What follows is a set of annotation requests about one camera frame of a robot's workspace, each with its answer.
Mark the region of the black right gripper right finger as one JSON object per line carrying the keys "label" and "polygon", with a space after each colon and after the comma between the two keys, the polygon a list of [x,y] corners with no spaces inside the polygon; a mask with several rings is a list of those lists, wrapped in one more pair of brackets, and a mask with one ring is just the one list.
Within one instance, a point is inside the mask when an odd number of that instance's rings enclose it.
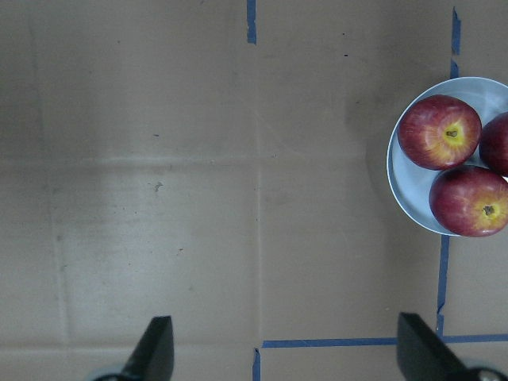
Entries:
{"label": "black right gripper right finger", "polygon": [[466,366],[415,313],[400,313],[397,324],[397,364],[409,381],[506,380],[489,367]]}

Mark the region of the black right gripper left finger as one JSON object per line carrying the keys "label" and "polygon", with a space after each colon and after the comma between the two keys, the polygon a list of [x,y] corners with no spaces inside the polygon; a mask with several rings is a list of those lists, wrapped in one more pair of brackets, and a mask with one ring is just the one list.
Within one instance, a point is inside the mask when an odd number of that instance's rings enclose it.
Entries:
{"label": "black right gripper left finger", "polygon": [[175,366],[171,316],[153,317],[120,371],[108,371],[91,380],[168,381]]}

